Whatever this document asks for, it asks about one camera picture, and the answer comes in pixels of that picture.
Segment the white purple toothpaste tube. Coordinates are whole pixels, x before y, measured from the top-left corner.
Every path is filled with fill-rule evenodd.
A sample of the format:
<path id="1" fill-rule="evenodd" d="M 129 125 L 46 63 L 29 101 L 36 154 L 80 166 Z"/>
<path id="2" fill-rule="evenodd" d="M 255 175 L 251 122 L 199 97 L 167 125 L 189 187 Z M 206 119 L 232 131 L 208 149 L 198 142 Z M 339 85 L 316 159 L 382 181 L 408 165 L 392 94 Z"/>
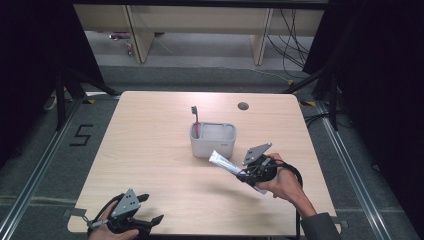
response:
<path id="1" fill-rule="evenodd" d="M 221 167 L 222 169 L 231 173 L 235 177 L 236 177 L 237 174 L 240 174 L 240 171 L 242 170 L 238 166 L 234 165 L 229 160 L 227 160 L 225 157 L 220 155 L 216 150 L 214 150 L 212 152 L 211 156 L 209 157 L 209 162 L 215 164 L 218 167 Z M 266 190 L 258 188 L 256 186 L 256 184 L 254 186 L 251 186 L 251 187 L 261 194 L 267 193 Z"/>

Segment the pink toothbrush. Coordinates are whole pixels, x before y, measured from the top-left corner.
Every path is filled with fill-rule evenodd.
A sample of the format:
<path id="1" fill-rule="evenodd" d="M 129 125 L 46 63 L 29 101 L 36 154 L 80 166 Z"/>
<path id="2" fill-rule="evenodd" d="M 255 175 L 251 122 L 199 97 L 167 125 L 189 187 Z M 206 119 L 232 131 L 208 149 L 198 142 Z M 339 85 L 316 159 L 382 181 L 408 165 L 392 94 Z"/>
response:
<path id="1" fill-rule="evenodd" d="M 198 115 L 197 106 L 192 106 L 191 112 L 195 116 L 195 122 L 193 124 L 194 138 L 199 139 L 200 138 L 200 122 L 199 122 L 199 115 Z"/>

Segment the person's right hand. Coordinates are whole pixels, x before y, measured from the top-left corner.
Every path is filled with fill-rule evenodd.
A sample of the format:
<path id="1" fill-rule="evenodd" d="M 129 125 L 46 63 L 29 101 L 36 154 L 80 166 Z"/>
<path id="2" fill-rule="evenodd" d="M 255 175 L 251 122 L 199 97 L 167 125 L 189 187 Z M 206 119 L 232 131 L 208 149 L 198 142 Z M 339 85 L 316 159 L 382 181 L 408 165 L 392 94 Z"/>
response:
<path id="1" fill-rule="evenodd" d="M 284 167 L 278 167 L 276 176 L 270 181 L 259 184 L 259 187 L 270 191 L 274 198 L 281 198 L 291 203 L 303 195 L 295 174 Z"/>

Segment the black curtain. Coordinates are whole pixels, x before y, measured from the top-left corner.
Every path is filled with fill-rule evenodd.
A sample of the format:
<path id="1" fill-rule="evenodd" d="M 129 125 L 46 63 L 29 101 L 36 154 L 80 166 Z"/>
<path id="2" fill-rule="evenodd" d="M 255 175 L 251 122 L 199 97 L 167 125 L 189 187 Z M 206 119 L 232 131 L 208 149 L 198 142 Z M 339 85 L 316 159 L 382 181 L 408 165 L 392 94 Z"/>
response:
<path id="1" fill-rule="evenodd" d="M 104 80 L 73 0 L 0 0 L 0 168 L 55 90 Z"/>
<path id="2" fill-rule="evenodd" d="M 304 67 L 336 62 L 348 113 L 417 234 L 424 239 L 424 0 L 325 0 Z"/>

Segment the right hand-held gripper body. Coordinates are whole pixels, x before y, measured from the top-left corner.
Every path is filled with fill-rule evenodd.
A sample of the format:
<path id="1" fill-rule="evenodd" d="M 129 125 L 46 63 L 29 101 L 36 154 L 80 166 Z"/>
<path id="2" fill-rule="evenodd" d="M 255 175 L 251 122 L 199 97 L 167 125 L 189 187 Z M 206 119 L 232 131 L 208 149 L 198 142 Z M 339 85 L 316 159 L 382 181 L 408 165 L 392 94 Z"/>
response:
<path id="1" fill-rule="evenodd" d="M 243 165 L 245 168 L 254 167 L 252 176 L 255 179 L 255 184 L 257 182 L 270 181 L 276 176 L 276 161 L 265 154 L 265 152 L 271 147 L 271 143 L 266 143 L 247 150 Z"/>

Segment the metal floor rail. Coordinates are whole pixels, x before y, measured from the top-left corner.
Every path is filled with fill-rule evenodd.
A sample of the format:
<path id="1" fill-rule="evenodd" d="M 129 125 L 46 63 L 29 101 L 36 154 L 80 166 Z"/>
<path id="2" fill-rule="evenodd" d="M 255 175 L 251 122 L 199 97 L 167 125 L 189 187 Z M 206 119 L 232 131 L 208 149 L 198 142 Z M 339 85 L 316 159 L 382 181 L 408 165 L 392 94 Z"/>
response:
<path id="1" fill-rule="evenodd" d="M 60 147 L 64 136 L 66 135 L 69 125 L 73 120 L 82 100 L 73 100 L 65 114 L 65 120 L 62 126 L 56 130 L 47 146 L 43 155 L 39 158 L 37 165 L 32 171 L 28 181 L 23 187 L 20 194 L 16 197 L 12 207 L 10 208 L 5 219 L 0 223 L 0 240 L 10 240 L 15 229 L 19 225 L 31 199 L 38 189 L 52 159 Z"/>
<path id="2" fill-rule="evenodd" d="M 334 129 L 328 117 L 324 118 L 323 124 L 376 239 L 392 240 L 382 215 L 364 185 L 340 134 Z"/>

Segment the light wooden desk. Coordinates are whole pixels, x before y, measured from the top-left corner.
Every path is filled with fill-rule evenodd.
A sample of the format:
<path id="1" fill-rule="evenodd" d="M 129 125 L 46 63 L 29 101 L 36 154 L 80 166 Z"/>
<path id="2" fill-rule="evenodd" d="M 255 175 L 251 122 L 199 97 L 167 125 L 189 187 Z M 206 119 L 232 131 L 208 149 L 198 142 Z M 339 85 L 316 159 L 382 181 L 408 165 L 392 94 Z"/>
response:
<path id="1" fill-rule="evenodd" d="M 228 7 L 171 7 L 76 4 L 86 31 L 127 32 L 136 60 L 143 63 L 156 33 L 241 34 L 250 37 L 260 65 L 269 35 L 316 35 L 321 10 Z"/>

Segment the grey plastic holder box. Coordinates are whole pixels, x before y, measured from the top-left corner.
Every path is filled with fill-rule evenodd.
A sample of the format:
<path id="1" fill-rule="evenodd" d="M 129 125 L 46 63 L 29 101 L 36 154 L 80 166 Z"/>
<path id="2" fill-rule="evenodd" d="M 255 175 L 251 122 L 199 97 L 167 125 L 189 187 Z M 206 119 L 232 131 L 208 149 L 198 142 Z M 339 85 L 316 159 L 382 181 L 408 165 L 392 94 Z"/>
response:
<path id="1" fill-rule="evenodd" d="M 194 138 L 193 124 L 189 136 L 195 157 L 209 158 L 214 150 L 225 158 L 232 156 L 237 137 L 237 129 L 233 124 L 200 122 L 199 139 Z"/>

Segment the person's left hand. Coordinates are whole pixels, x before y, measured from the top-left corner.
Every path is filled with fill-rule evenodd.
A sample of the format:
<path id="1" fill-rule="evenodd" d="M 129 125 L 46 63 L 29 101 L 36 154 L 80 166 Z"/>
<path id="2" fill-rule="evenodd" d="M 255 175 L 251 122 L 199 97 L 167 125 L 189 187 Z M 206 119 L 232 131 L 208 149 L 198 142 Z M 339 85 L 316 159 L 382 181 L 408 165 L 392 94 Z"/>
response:
<path id="1" fill-rule="evenodd" d="M 125 231 L 123 233 L 113 233 L 105 225 L 94 229 L 88 240 L 134 240 L 139 234 L 137 229 Z"/>

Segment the black metal stand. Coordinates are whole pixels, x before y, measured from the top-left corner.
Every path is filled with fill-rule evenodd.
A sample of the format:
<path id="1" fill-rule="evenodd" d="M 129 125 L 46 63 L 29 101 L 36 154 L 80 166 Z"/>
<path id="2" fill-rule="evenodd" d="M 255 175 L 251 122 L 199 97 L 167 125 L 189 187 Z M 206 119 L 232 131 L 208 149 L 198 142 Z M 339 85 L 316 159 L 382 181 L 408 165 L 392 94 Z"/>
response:
<path id="1" fill-rule="evenodd" d="M 64 68 L 60 70 L 55 80 L 56 102 L 57 102 L 57 126 L 60 130 L 67 121 L 67 110 L 65 106 L 65 91 L 68 91 L 73 100 L 83 100 L 87 97 L 82 83 L 88 83 L 95 88 L 102 90 L 110 96 L 120 96 L 121 92 L 108 87 L 102 79 L 96 80 L 83 72 Z"/>
<path id="2" fill-rule="evenodd" d="M 317 81 L 317 83 L 313 90 L 312 96 L 315 100 L 321 100 L 325 96 L 328 97 L 328 117 L 330 125 L 335 131 L 337 131 L 337 78 L 334 71 L 330 67 L 325 66 L 322 69 L 316 71 L 297 84 L 294 84 L 288 89 L 284 90 L 283 94 L 292 94 L 313 83 L 314 81 Z"/>

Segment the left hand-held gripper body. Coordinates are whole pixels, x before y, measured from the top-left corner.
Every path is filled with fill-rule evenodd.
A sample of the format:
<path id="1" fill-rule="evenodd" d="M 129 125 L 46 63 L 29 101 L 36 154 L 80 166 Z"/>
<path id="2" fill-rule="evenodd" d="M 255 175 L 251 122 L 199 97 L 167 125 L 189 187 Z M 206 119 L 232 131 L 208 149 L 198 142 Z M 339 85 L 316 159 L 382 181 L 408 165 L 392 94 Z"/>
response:
<path id="1" fill-rule="evenodd" d="M 99 220 L 102 212 L 98 214 L 96 226 L 99 227 L 106 224 L 113 233 L 123 233 L 128 230 L 137 229 L 140 235 L 148 235 L 151 228 L 150 222 L 134 218 L 142 203 L 137 200 L 137 196 L 133 189 L 128 189 L 125 194 L 115 196 L 111 202 L 117 201 L 117 204 L 104 220 Z"/>

